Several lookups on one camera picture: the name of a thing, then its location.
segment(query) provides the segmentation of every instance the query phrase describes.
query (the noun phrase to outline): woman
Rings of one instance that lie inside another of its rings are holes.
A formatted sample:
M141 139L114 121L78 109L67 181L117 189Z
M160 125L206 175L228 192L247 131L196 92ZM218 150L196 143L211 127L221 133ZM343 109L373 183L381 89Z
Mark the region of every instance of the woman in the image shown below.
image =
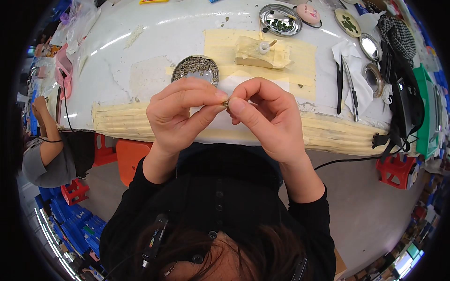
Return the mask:
M26 143L22 172L34 185L60 187L77 177L84 178L94 163L94 133L61 133L50 115L45 98L37 97L31 105L41 138Z
M236 87L227 109L279 162L289 211L278 198L277 170L257 153L228 144L182 151L227 99L194 78L152 97L147 117L156 140L100 239L113 280L333 279L326 189L305 153L290 93L257 77ZM177 165L180 152L188 156Z

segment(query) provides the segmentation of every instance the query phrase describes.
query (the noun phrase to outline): pink lid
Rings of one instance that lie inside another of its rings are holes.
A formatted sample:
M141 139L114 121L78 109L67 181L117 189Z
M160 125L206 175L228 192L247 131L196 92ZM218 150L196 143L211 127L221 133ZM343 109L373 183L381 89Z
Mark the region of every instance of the pink lid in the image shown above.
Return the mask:
M297 14L307 23L316 24L320 21L319 12L309 4L298 5Z

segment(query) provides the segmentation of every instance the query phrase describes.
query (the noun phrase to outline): green box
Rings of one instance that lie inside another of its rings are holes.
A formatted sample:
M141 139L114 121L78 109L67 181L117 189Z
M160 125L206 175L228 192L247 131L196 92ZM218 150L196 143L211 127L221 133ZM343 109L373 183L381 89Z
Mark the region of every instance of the green box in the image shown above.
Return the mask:
M428 159L438 148L437 143L439 138L438 135L433 137L434 128L431 129L430 127L430 101L435 101L433 91L434 84L431 81L428 72L423 67L423 64L420 64L420 67L413 69L413 72L419 86L419 92L423 100L423 105L425 107L425 117L423 119L423 125L417 131L417 137L419 139L417 140L416 151L420 154L423 154L425 156L425 159Z

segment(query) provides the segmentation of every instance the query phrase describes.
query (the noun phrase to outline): grey floor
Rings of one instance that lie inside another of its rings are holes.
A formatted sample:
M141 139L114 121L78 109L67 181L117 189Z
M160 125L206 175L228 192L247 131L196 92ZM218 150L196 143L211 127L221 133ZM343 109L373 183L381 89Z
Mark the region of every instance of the grey floor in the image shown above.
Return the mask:
M336 159L355 158L328 152L307 153L314 167ZM89 172L89 199L80 205L107 221L127 187L120 181L117 162ZM348 268L343 277L348 277L392 250L401 238L422 192L423 171L407 191L380 183L375 160L331 164L317 173L328 189L331 236ZM286 204L284 186L279 197Z

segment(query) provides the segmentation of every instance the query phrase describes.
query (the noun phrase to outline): black shirt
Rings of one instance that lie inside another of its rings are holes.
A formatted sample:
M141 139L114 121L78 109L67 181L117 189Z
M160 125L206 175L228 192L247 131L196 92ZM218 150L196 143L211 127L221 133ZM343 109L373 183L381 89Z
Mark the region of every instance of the black shirt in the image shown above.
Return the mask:
M288 211L278 197L274 169L236 145L216 145L189 157L177 177L163 184L145 178L143 161L102 232L100 260L107 272L136 252L141 232L165 213L170 223L183 223L211 238L222 231L243 245L252 243L260 225L283 224L301 238L313 280L333 280L336 259L326 189L315 202L298 204L289 199ZM125 280L131 270L121 265L112 276Z

